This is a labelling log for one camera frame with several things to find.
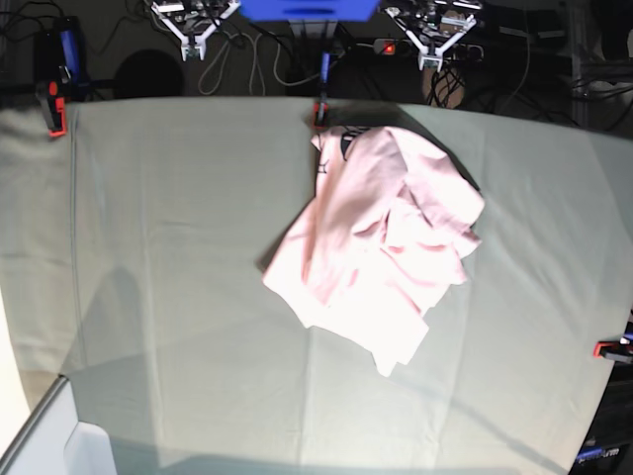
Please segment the red black clamp centre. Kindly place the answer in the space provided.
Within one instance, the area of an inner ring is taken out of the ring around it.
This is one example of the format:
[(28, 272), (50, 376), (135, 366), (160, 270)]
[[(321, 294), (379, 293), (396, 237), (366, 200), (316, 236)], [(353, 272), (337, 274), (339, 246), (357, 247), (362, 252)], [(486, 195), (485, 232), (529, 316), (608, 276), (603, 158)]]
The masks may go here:
[(327, 82), (330, 67), (330, 53), (324, 51), (321, 55), (320, 70), (318, 76), (318, 96), (314, 106), (314, 127), (322, 129), (325, 127), (327, 116)]

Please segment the red black clamp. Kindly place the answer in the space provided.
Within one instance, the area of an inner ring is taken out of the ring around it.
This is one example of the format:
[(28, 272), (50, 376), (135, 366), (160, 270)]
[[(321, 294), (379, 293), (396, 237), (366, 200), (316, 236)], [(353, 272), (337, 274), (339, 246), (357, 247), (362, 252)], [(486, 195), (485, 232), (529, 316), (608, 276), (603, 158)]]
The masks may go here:
[(314, 106), (314, 127), (322, 129), (325, 127), (327, 116), (327, 82), (330, 67), (330, 53), (324, 51), (321, 55), (320, 70), (318, 76), (318, 96)]
[(621, 364), (632, 364), (632, 339), (626, 334), (619, 340), (599, 341), (593, 350), (595, 358), (603, 358)]
[(66, 134), (65, 102), (80, 77), (80, 60), (70, 30), (44, 30), (34, 44), (34, 80), (48, 134)]

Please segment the red black clamp left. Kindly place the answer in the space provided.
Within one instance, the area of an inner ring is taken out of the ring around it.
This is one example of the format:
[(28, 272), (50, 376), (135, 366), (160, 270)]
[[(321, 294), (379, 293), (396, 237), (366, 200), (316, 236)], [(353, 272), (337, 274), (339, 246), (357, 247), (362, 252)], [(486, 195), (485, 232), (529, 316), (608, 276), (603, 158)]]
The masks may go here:
[(70, 30), (44, 30), (34, 44), (34, 80), (48, 134), (66, 134), (65, 102), (80, 77), (80, 60)]

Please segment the white plastic bin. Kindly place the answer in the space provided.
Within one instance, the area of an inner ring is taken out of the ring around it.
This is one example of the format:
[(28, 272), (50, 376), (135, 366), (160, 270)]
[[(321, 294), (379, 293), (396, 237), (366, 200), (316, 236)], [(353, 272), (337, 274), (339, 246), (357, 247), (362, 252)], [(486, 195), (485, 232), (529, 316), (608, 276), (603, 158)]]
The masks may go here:
[(111, 441), (99, 426), (79, 422), (63, 450), (68, 475), (117, 475)]

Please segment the red black clamp right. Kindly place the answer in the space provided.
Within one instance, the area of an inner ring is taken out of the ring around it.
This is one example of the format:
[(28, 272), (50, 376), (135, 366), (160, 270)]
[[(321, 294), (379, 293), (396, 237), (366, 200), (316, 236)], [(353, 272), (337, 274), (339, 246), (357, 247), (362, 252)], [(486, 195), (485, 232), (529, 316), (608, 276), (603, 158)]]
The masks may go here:
[(599, 341), (593, 350), (595, 358), (603, 358), (621, 364), (632, 364), (632, 339), (626, 334), (619, 340)]

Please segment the grey-green table cloth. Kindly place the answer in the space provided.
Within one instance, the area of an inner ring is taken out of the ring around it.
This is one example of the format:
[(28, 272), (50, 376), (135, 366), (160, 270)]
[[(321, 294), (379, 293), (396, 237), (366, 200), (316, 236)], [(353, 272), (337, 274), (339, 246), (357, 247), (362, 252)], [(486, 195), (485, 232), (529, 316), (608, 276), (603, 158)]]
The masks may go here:
[(312, 103), (162, 98), (1, 114), (1, 291), (27, 396), (71, 382), (122, 474), (565, 474), (632, 305), (632, 143), (338, 102), (482, 191), (468, 279), (410, 364), (307, 330), (262, 266), (313, 194)]

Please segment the pink t-shirt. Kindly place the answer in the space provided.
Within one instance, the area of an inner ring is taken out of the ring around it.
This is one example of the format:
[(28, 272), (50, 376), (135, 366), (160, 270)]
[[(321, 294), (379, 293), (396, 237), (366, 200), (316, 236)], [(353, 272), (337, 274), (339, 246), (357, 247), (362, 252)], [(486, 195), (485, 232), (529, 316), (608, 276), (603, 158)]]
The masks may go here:
[(485, 201), (449, 154), (406, 129), (313, 138), (316, 192), (264, 275), (306, 328), (369, 351), (389, 376), (425, 338), (425, 314), (466, 279)]

